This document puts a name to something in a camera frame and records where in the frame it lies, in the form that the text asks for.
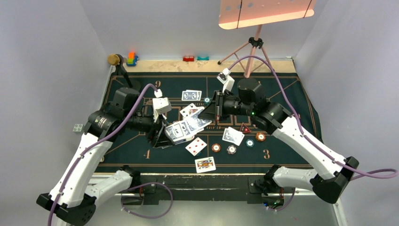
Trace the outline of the green chip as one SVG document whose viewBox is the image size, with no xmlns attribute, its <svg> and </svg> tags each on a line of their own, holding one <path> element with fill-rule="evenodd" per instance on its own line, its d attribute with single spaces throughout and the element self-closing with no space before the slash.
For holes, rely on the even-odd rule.
<svg viewBox="0 0 399 226">
<path fill-rule="evenodd" d="M 211 102 L 211 98 L 205 97 L 205 98 L 203 99 L 203 102 L 204 102 L 204 104 L 208 105 L 208 104 L 210 104 L 210 102 Z"/>
<path fill-rule="evenodd" d="M 253 147 L 254 146 L 254 141 L 252 139 L 247 139 L 246 140 L 246 146 L 247 147 Z"/>
</svg>

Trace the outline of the card of deck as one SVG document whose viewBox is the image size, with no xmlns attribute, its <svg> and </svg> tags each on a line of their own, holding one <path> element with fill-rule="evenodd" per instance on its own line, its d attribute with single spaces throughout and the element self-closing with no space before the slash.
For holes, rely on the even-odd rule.
<svg viewBox="0 0 399 226">
<path fill-rule="evenodd" d="M 204 127 L 212 123 L 211 120 L 199 119 L 199 113 L 200 111 L 192 113 L 184 120 L 190 133 L 197 132 L 198 130 L 203 129 Z"/>
</svg>

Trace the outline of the orange poker chip stack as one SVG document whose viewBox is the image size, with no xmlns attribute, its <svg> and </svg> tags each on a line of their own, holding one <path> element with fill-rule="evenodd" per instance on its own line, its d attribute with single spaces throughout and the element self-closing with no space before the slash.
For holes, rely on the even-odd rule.
<svg viewBox="0 0 399 226">
<path fill-rule="evenodd" d="M 211 149 L 213 152 L 217 153 L 221 150 L 221 146 L 219 144 L 213 144 Z"/>
</svg>

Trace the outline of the red triangle marker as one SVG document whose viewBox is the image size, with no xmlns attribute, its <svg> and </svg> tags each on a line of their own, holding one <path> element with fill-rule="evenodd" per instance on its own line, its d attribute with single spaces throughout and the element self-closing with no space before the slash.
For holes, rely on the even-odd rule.
<svg viewBox="0 0 399 226">
<path fill-rule="evenodd" d="M 247 133 L 251 133 L 251 132 L 252 132 L 252 130 L 249 128 L 249 126 L 246 125 L 245 123 L 242 123 L 242 124 L 241 124 L 241 126 L 240 126 L 240 128 L 239 128 L 239 131 L 240 131 L 241 133 L 243 133 L 243 134 L 247 134 Z"/>
</svg>

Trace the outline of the pink white poker chip stack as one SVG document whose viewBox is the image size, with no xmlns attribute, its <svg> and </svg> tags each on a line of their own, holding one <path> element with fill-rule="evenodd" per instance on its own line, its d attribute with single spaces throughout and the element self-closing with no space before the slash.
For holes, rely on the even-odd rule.
<svg viewBox="0 0 399 226">
<path fill-rule="evenodd" d="M 237 148 L 234 145 L 230 145 L 227 147 L 227 153 L 228 154 L 235 154 L 237 152 Z"/>
</svg>

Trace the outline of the blue playing card deck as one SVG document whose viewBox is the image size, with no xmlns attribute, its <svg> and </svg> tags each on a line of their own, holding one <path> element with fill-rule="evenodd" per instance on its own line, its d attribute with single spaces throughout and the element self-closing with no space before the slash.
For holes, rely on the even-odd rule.
<svg viewBox="0 0 399 226">
<path fill-rule="evenodd" d="M 167 126 L 165 134 L 173 145 L 191 141 L 195 137 L 195 133 L 190 130 L 186 121 L 179 121 Z"/>
</svg>

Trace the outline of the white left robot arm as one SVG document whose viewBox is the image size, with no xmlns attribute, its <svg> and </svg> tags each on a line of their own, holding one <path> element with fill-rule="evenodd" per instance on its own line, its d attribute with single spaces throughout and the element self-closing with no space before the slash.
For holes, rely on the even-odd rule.
<svg viewBox="0 0 399 226">
<path fill-rule="evenodd" d="M 112 101 L 89 116 L 65 173 L 49 193 L 37 198 L 36 203 L 50 212 L 48 225 L 83 226 L 95 210 L 115 194 L 133 193 L 143 186 L 140 172 L 127 165 L 96 185 L 91 186 L 89 181 L 105 153 L 125 130 L 145 133 L 153 147 L 172 145 L 165 134 L 165 114 L 171 110 L 169 100 L 160 89 L 155 89 L 152 114 L 146 115 L 138 109 L 144 94 L 144 91 L 120 88 Z"/>
</svg>

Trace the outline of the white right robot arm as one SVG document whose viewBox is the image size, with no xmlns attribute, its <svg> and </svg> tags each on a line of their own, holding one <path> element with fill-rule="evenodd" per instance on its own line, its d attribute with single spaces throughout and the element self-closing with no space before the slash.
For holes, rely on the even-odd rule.
<svg viewBox="0 0 399 226">
<path fill-rule="evenodd" d="M 284 187 L 313 191 L 321 200 L 335 204 L 353 177 L 359 161 L 326 147 L 306 129 L 283 105 L 267 100 L 258 80 L 241 79 L 238 95 L 229 90 L 216 91 L 210 104 L 199 114 L 200 119 L 218 121 L 230 115 L 249 116 L 260 130 L 274 136 L 296 151 L 311 169 L 287 168 L 273 165 L 262 180 L 255 181 L 258 191 L 268 194 Z"/>
</svg>

